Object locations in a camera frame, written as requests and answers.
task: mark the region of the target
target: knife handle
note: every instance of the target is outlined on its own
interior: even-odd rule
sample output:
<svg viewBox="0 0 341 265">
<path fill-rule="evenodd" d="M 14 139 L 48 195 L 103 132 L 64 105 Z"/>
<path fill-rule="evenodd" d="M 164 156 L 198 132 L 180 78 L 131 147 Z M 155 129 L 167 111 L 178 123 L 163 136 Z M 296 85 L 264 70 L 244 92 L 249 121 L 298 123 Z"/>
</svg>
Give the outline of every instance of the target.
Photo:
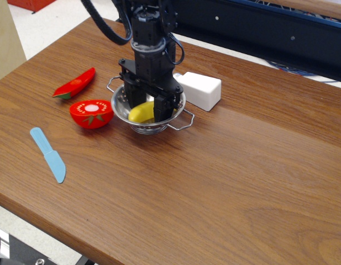
<svg viewBox="0 0 341 265">
<path fill-rule="evenodd" d="M 30 135 L 33 137 L 34 141 L 44 155 L 53 151 L 53 148 L 51 147 L 49 141 L 39 127 L 32 128 L 30 130 Z"/>
</svg>

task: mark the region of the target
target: colander handle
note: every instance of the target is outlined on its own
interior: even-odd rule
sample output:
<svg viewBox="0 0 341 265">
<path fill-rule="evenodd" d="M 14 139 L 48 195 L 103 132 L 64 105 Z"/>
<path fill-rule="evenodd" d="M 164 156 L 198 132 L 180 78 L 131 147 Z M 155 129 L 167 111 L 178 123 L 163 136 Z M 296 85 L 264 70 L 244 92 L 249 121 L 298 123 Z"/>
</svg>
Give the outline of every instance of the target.
<svg viewBox="0 0 341 265">
<path fill-rule="evenodd" d="M 176 130 L 176 131 L 181 131 L 181 130 L 183 130 L 183 129 L 189 128 L 189 127 L 192 125 L 192 123 L 193 123 L 193 119 L 195 118 L 195 115 L 194 115 L 194 113 L 191 113 L 191 112 L 189 112 L 189 111 L 186 110 L 186 109 L 183 109 L 183 110 L 184 110 L 184 112 L 186 112 L 188 115 L 192 116 L 192 117 L 191 117 L 190 124 L 188 124 L 188 125 L 186 125 L 186 126 L 183 126 L 183 127 L 180 127 L 180 128 L 176 128 L 176 127 L 174 127 L 174 126 L 172 126 L 172 125 L 170 125 L 170 124 L 167 124 L 166 126 L 172 128 L 173 130 Z"/>
<path fill-rule="evenodd" d="M 111 92 L 113 92 L 113 93 L 115 93 L 115 91 L 114 91 L 112 88 L 110 88 L 109 86 L 111 85 L 111 82 L 112 82 L 114 79 L 118 79 L 118 78 L 121 78 L 121 76 L 114 76 L 114 77 L 112 77 L 112 78 L 109 80 L 109 83 L 106 85 L 106 88 L 107 88 L 108 90 L 110 90 Z"/>
</svg>

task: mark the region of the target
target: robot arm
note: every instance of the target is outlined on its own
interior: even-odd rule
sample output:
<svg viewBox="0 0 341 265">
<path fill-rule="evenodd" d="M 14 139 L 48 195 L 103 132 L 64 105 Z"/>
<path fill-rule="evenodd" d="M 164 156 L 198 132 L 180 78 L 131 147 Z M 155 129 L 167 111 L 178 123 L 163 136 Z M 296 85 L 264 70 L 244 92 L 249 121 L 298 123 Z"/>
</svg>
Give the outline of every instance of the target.
<svg viewBox="0 0 341 265">
<path fill-rule="evenodd" d="M 179 108 L 181 85 L 173 78 L 175 65 L 184 58 L 184 50 L 172 35 L 176 28 L 176 12 L 170 0 L 112 0 L 126 30 L 126 37 L 117 35 L 100 17 L 90 0 L 81 0 L 100 30 L 118 45 L 131 37 L 134 60 L 119 60 L 121 79 L 131 108 L 144 103 L 147 94 L 154 97 L 155 122 L 172 116 Z M 182 50 L 175 62 L 176 45 Z"/>
</svg>

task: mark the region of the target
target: halved toy tomato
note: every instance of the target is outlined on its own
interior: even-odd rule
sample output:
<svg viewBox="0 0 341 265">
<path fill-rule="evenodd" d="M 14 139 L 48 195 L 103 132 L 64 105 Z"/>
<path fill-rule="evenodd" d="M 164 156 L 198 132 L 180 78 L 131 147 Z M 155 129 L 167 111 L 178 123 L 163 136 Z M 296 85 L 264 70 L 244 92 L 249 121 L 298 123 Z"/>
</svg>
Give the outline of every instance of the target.
<svg viewBox="0 0 341 265">
<path fill-rule="evenodd" d="M 70 107 L 73 120 L 86 129 L 96 129 L 106 125 L 114 117 L 110 101 L 93 99 L 80 101 Z"/>
<path fill-rule="evenodd" d="M 56 89 L 53 98 L 70 99 L 81 92 L 94 78 L 95 68 L 92 67 L 72 81 Z"/>
</svg>

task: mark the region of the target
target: blue plastic knife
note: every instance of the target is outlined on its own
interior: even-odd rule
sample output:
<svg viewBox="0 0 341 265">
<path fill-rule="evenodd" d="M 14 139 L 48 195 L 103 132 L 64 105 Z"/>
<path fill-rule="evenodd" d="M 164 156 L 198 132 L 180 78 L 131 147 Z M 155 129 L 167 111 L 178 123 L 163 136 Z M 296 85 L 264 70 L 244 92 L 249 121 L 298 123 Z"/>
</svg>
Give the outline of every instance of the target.
<svg viewBox="0 0 341 265">
<path fill-rule="evenodd" d="M 62 161 L 59 153 L 53 150 L 43 131 L 39 127 L 32 128 L 30 134 L 34 141 L 43 152 L 51 171 L 53 172 L 58 183 L 62 183 L 66 176 L 66 166 Z"/>
</svg>

